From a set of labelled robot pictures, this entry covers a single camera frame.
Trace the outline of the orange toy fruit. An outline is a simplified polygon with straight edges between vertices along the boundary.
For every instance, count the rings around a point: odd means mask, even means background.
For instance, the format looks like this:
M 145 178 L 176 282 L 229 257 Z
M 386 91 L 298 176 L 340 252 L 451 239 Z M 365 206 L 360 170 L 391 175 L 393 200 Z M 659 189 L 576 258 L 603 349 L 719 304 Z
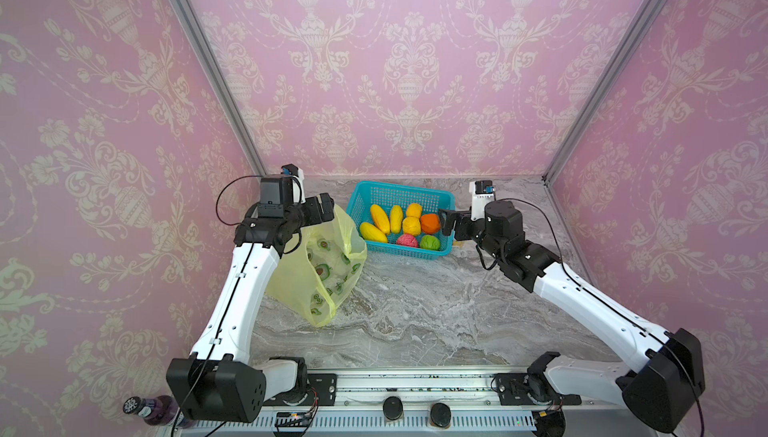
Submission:
M 421 232 L 428 235 L 435 235 L 441 230 L 441 221 L 437 214 L 423 214 L 420 217 Z

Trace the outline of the green toy vegetable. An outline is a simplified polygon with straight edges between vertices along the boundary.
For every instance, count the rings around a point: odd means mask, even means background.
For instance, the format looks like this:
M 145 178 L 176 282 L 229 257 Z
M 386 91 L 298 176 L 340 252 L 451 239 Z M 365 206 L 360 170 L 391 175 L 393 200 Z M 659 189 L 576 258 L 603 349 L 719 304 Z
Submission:
M 419 248 L 427 251 L 434 251 L 434 252 L 440 251 L 441 250 L 440 240 L 434 235 L 425 234 L 421 237 L 419 241 Z

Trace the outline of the small yellow toy lemon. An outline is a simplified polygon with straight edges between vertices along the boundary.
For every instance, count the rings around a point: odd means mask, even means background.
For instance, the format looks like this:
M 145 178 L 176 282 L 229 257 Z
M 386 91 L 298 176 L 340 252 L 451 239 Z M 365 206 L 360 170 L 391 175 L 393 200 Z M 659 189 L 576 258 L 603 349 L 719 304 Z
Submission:
M 420 204 L 412 203 L 407 207 L 405 215 L 407 218 L 420 219 L 422 216 L 422 212 L 423 212 L 423 209 Z

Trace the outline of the pink toy fruit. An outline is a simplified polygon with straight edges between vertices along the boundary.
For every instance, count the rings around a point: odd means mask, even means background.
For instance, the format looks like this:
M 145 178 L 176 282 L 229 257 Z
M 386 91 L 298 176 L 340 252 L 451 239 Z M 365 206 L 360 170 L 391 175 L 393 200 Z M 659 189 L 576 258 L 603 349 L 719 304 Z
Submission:
M 397 238 L 396 244 L 398 246 L 409 247 L 409 248 L 418 248 L 419 247 L 418 239 L 415 236 L 407 234 L 407 233 L 401 234 Z

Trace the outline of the yellow toy banana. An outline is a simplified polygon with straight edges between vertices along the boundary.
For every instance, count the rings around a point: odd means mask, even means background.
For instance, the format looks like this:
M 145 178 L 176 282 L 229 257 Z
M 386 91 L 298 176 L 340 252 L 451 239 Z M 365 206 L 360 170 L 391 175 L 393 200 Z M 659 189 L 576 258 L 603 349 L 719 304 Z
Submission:
M 389 214 L 390 231 L 393 235 L 402 232 L 402 222 L 404 220 L 404 211 L 399 205 L 394 205 Z

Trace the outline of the yellow plastic bag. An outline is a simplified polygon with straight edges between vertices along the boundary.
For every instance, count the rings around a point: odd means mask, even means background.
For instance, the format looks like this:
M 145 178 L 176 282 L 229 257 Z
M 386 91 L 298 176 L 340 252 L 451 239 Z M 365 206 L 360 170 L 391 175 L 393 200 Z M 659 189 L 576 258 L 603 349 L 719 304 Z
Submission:
M 367 245 L 339 206 L 334 219 L 305 227 L 293 238 L 273 273 L 266 295 L 314 327 L 328 325 L 355 289 L 367 261 Z

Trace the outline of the orange-yellow toy mango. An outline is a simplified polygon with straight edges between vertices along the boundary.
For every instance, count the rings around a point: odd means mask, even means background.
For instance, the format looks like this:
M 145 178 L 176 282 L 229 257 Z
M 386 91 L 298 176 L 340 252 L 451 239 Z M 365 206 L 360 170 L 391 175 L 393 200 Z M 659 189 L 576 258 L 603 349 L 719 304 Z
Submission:
M 387 213 L 377 204 L 370 207 L 370 214 L 375 227 L 385 236 L 391 233 L 391 225 Z

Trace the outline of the yellow toy fruit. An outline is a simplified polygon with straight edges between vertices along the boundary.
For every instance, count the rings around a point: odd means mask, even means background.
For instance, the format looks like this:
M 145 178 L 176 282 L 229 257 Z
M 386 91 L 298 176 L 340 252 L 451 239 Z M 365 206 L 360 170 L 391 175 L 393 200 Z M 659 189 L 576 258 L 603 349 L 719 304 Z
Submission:
M 388 236 L 378 227 L 368 222 L 363 222 L 360 224 L 359 233 L 364 240 L 369 242 L 383 244 L 388 242 Z

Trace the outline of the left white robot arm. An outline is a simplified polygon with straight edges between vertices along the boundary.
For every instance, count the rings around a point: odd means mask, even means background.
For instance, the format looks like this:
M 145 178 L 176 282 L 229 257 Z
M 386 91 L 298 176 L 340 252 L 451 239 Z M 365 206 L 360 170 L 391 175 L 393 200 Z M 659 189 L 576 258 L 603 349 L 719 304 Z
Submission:
M 211 317 L 186 358 L 175 358 L 166 381 L 178 415 L 194 421 L 251 423 L 276 398 L 304 400 L 308 371 L 299 357 L 276 357 L 254 367 L 250 346 L 257 313 L 290 241 L 305 227 L 334 219 L 326 193 L 309 197 L 303 172 L 294 165 L 260 180 L 260 199 L 234 224 L 228 275 Z

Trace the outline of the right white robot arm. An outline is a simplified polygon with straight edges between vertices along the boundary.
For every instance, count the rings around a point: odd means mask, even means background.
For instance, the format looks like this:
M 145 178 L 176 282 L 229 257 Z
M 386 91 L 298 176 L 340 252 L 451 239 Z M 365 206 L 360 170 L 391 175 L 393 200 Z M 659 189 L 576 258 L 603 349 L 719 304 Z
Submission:
M 628 409 L 658 433 L 673 434 L 705 391 L 699 339 L 670 332 L 628 310 L 564 262 L 560 252 L 527 239 L 513 198 L 491 200 L 478 211 L 438 212 L 443 234 L 475 244 L 480 256 L 527 292 L 555 305 L 598 337 L 617 361 L 596 362 L 547 352 L 527 369 L 531 397 L 555 403 L 565 395 Z

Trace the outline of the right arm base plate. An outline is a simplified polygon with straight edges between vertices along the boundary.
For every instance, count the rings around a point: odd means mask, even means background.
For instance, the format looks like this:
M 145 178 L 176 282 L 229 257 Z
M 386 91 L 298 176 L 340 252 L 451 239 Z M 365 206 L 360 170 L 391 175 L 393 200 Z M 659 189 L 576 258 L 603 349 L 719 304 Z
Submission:
M 502 406 L 560 407 L 582 404 L 579 395 L 557 393 L 540 375 L 499 373 L 493 376 L 490 386 L 497 393 Z

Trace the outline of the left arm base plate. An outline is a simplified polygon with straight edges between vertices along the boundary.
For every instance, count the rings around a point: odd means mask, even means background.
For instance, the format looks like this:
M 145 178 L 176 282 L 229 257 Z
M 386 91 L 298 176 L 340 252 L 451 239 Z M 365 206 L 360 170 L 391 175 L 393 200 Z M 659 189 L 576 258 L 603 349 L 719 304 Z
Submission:
M 334 406 L 338 375 L 324 371 L 310 371 L 307 376 L 306 389 L 303 392 L 286 392 L 268 399 L 265 406 L 310 406 L 314 399 L 319 406 Z

